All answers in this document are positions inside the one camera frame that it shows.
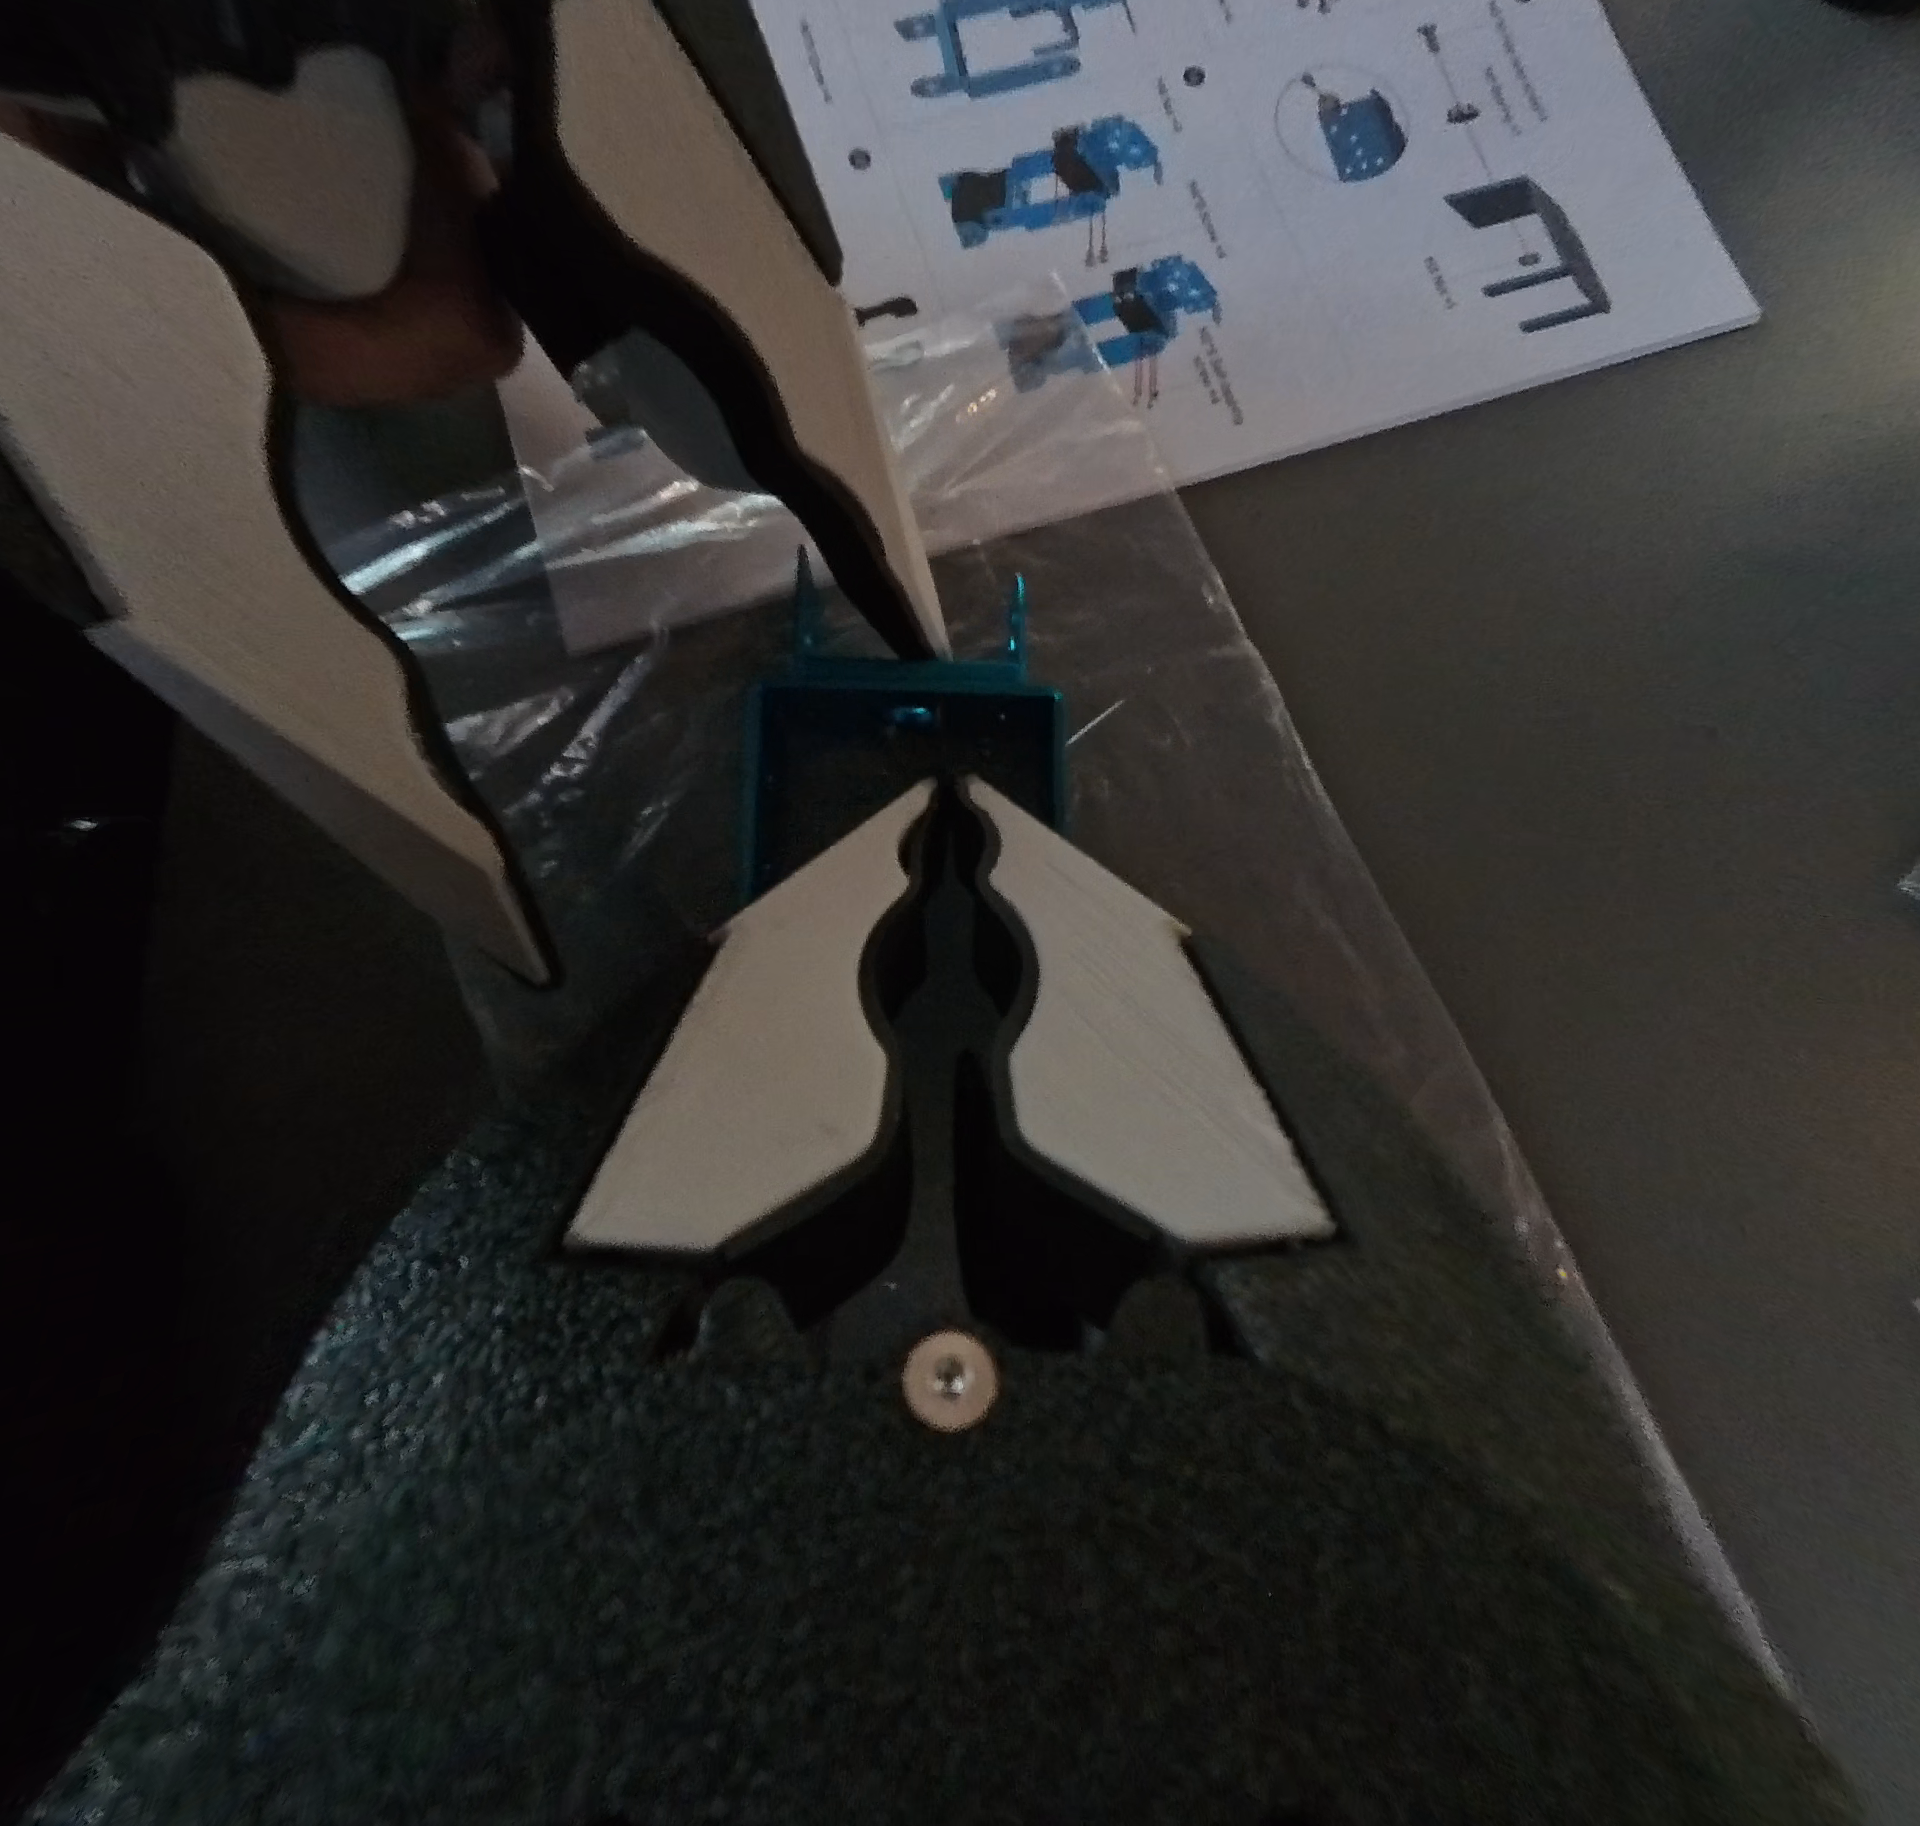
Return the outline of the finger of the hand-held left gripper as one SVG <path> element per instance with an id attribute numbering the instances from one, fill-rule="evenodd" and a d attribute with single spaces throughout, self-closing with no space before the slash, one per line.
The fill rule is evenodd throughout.
<path id="1" fill-rule="evenodd" d="M 228 272 L 28 143 L 2 158 L 5 456 L 103 609 L 86 636 L 438 926 L 554 983 L 418 667 L 285 486 L 284 404 Z"/>
<path id="2" fill-rule="evenodd" d="M 498 0 L 495 280 L 587 403 L 779 502 L 900 658 L 946 658 L 840 244 L 748 0 Z"/>

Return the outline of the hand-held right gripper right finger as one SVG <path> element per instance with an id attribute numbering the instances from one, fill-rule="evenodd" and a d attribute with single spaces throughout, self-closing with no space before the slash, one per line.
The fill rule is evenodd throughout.
<path id="1" fill-rule="evenodd" d="M 980 776 L 954 783 L 971 975 L 954 1228 L 1005 1341 L 1079 1351 L 1138 1288 L 1338 1236 L 1192 930 Z"/>

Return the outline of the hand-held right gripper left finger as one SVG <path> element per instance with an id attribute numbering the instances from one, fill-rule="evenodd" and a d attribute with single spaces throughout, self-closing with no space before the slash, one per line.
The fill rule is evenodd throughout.
<path id="1" fill-rule="evenodd" d="M 916 1196 L 900 1014 L 929 976 L 929 837 L 906 786 L 714 934 L 563 1228 L 587 1262 L 773 1288 L 829 1317 L 900 1255 Z"/>

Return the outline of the long blue U bracket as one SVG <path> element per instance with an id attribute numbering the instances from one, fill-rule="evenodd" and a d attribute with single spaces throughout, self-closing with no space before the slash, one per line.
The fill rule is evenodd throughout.
<path id="1" fill-rule="evenodd" d="M 799 658 L 750 695 L 742 900 L 755 902 L 931 777 L 980 776 L 1068 825 L 1065 698 L 1020 658 Z"/>

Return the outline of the person's left hand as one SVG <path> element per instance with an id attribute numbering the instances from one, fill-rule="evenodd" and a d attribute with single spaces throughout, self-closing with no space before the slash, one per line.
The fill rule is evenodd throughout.
<path id="1" fill-rule="evenodd" d="M 488 272 L 479 217 L 494 165 L 438 99 L 413 101 L 410 237 L 397 279 L 349 301 L 270 296 L 281 383 L 307 403 L 379 409 L 449 399 L 514 370 L 524 325 Z"/>

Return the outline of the clear plastic bag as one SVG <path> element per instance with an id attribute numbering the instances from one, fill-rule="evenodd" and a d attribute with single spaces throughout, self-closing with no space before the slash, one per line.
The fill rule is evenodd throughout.
<path id="1" fill-rule="evenodd" d="M 1326 798 L 1116 361 L 1045 272 L 861 329 L 954 651 L 996 654 L 1024 577 L 1031 672 L 1065 695 L 1069 837 L 1286 994 L 1386 1082 L 1556 1286 L 1655 1496 L 1729 1615 L 1741 1585 L 1501 1110 Z M 528 343 L 495 388 L 300 409 L 330 565 L 421 663 L 563 953 L 533 990 L 450 943 L 494 1070 L 529 1085 L 742 902 L 748 689 L 784 662 L 799 526 L 700 486 L 637 343 Z"/>

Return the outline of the assembly instruction booklet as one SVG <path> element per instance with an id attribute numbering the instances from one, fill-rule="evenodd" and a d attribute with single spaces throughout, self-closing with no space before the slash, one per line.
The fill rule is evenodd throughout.
<path id="1" fill-rule="evenodd" d="M 1762 316 L 1598 0 L 750 1 L 859 339 L 1050 272 L 1177 485 Z"/>

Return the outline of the person's dark clothing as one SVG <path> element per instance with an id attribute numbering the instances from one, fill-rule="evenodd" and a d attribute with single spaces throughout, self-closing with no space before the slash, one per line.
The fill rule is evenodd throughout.
<path id="1" fill-rule="evenodd" d="M 173 717 L 5 593 L 2 1784 L 22 1812 L 181 1570 L 182 1211 L 145 1123 Z"/>

